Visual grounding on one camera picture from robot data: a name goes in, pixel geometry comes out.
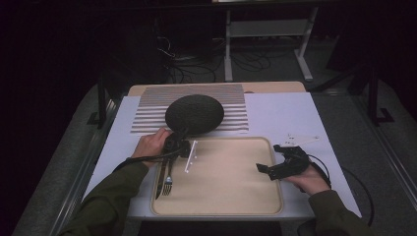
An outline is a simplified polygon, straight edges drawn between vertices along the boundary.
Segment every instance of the placemat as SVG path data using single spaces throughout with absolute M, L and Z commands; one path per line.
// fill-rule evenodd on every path
M 245 95 L 241 85 L 193 85 L 147 88 L 141 96 L 131 134 L 141 136 L 153 134 L 160 127 L 168 129 L 165 123 L 166 109 L 178 98 L 191 94 L 211 96 L 223 106 L 223 121 L 213 133 L 233 135 L 249 132 Z

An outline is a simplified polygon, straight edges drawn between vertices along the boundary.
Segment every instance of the green sleeve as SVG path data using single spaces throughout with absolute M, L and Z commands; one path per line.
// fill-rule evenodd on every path
M 138 194 L 148 171 L 136 162 L 107 176 L 85 197 L 59 235 L 121 235 L 130 199 Z
M 362 219 L 344 206 L 336 191 L 315 194 L 310 197 L 309 203 L 316 216 L 318 235 L 332 235 L 331 232 L 340 231 L 345 233 L 343 235 L 375 235 Z

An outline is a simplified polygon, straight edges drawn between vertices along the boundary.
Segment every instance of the white table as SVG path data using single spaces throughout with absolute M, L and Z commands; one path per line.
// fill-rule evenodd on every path
M 302 145 L 301 148 L 307 154 L 320 158 L 326 164 L 333 189 L 338 191 L 348 209 L 361 216 L 332 150 L 328 135 L 311 95 L 307 92 L 246 93 L 245 100 L 250 131 L 248 134 L 237 136 L 265 137 L 272 145 L 281 144 L 288 134 L 319 136 L 319 141 Z M 126 96 L 123 99 L 90 179 L 86 194 L 104 177 L 110 174 L 119 163 L 132 154 L 140 138 L 130 134 L 139 101 L 139 96 Z M 275 154 L 276 163 L 281 163 L 283 159 L 281 154 Z M 145 178 L 140 193 L 131 200 L 128 216 L 151 220 L 289 220 L 314 217 L 308 204 L 308 196 L 301 193 L 292 184 L 284 181 L 280 185 L 283 196 L 283 209 L 281 213 L 276 215 L 193 217 L 155 215 L 150 209 L 155 174 L 156 167 L 153 167 Z

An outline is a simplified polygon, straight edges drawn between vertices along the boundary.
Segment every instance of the beige tray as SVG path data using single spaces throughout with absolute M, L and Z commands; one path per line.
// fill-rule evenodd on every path
M 256 166 L 274 165 L 267 139 L 198 139 L 196 155 L 189 173 L 184 171 L 187 158 L 177 158 L 172 169 L 171 194 L 152 198 L 153 213 L 271 215 L 281 211 L 279 182 L 270 181 Z

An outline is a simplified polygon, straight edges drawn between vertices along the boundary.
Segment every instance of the person's left hand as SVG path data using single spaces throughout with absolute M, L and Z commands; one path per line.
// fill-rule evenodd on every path
M 136 145 L 132 158 L 140 158 L 142 156 L 159 155 L 162 152 L 166 138 L 170 135 L 164 128 L 160 128 L 156 134 L 142 136 Z M 144 161 L 147 167 L 151 167 L 154 162 Z

